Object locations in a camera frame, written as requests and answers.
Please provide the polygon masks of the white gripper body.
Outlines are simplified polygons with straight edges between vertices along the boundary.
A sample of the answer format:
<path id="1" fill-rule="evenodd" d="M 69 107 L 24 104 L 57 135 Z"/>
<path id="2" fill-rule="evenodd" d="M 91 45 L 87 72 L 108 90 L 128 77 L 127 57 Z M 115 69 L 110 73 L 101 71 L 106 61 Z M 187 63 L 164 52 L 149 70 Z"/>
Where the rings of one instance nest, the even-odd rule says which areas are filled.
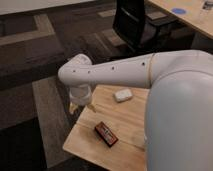
<path id="1" fill-rule="evenodd" d="M 71 87 L 69 90 L 70 101 L 79 106 L 88 105 L 92 101 L 92 91 L 89 85 Z"/>

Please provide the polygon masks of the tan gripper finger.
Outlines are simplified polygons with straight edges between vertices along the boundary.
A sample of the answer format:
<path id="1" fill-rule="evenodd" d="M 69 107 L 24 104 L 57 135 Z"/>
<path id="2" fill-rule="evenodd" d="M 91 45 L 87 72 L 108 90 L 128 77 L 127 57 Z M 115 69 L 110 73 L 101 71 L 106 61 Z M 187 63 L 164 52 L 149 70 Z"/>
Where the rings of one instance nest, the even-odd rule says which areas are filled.
<path id="1" fill-rule="evenodd" d="M 95 107 L 94 107 L 93 104 L 88 104 L 87 107 L 88 107 L 90 110 L 92 110 L 93 112 L 96 113 L 96 109 L 95 109 Z"/>
<path id="2" fill-rule="evenodd" d="M 78 108 L 78 105 L 73 104 L 73 103 L 70 103 L 70 105 L 69 105 L 69 113 L 70 113 L 71 115 L 73 115 L 74 112 L 75 112 L 75 110 L 76 110 L 77 108 Z"/>

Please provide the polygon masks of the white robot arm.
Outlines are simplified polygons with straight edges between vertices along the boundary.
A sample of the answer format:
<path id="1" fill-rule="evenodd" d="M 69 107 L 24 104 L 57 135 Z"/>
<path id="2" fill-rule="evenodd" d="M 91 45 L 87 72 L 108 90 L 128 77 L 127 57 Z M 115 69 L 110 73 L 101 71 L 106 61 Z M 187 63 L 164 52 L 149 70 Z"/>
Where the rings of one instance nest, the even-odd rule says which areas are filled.
<path id="1" fill-rule="evenodd" d="M 92 85 L 147 88 L 147 171 L 213 171 L 213 54 L 179 50 L 102 64 L 78 54 L 58 77 L 78 105 L 91 101 Z"/>

